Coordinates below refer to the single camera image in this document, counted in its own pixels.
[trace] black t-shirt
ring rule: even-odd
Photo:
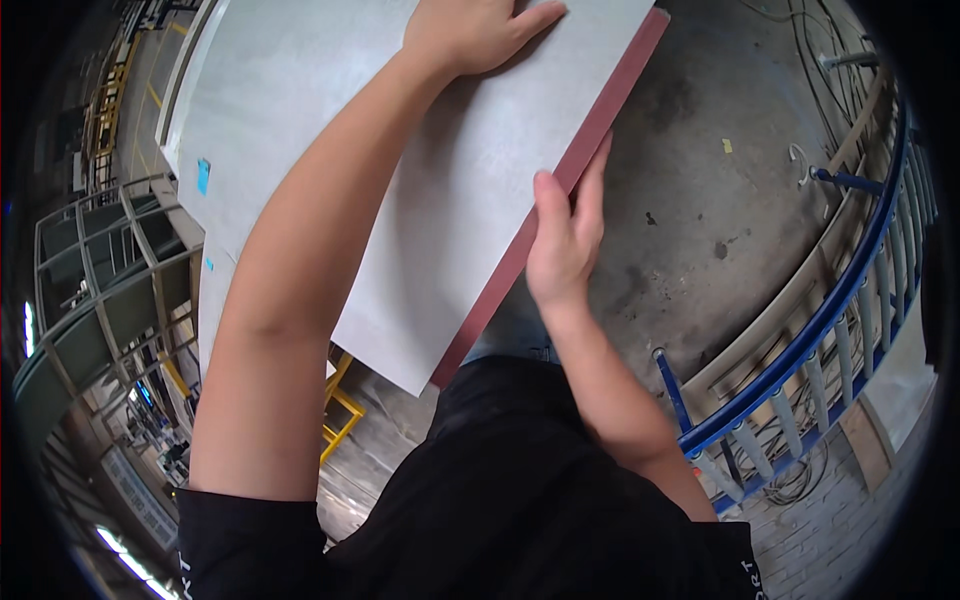
[[[762,598],[747,523],[694,523],[594,444],[562,371],[463,367],[426,442],[324,553],[315,502],[182,491],[180,558],[205,598]]]

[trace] fingers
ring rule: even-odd
[[[537,4],[510,20],[510,27],[514,30],[520,46],[530,41],[530,38],[540,33],[554,21],[566,14],[566,4],[557,0]]]
[[[537,207],[537,236],[570,227],[570,200],[552,174],[539,171],[534,176],[534,204]]]
[[[607,157],[613,144],[613,131],[608,131],[593,153],[593,158],[580,177],[577,193],[577,212],[574,215],[577,229],[594,230],[603,226],[603,175],[607,168]]]

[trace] red edge trim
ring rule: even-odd
[[[584,124],[573,136],[573,141],[570,142],[570,146],[553,172],[567,194],[573,190],[573,186],[583,175],[593,153],[600,146],[604,134],[610,129],[616,114],[623,108],[623,103],[627,101],[627,96],[634,88],[643,67],[653,55],[669,22],[670,15],[663,9],[650,10],[611,73],[607,84],[597,96]],[[510,291],[527,262],[527,255],[530,253],[535,237],[537,237],[537,211],[531,210],[516,233],[514,241],[500,258],[499,264],[493,270],[490,280],[480,292],[464,323],[460,325],[460,330],[453,336],[437,369],[430,376],[430,381],[439,388],[446,387],[453,379],[453,374],[473,348],[473,343],[480,337],[493,312]]]

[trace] person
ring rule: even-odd
[[[265,206],[177,494],[190,598],[763,597],[749,524],[717,522],[666,416],[590,316],[609,133],[574,210],[552,175],[534,176],[526,280],[548,346],[531,358],[478,345],[367,521],[324,552],[327,348],[405,142],[453,79],[499,66],[565,10],[421,0],[402,49]]]

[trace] forearm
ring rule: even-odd
[[[674,430],[627,369],[586,306],[544,323],[587,428],[621,464],[676,449]]]
[[[653,397],[623,364],[607,335],[584,307],[543,315],[560,354],[581,419],[597,442],[624,468],[652,481],[686,515],[715,521],[700,482]]]
[[[400,51],[326,126],[260,214],[221,328],[329,338],[403,147],[451,79]]]

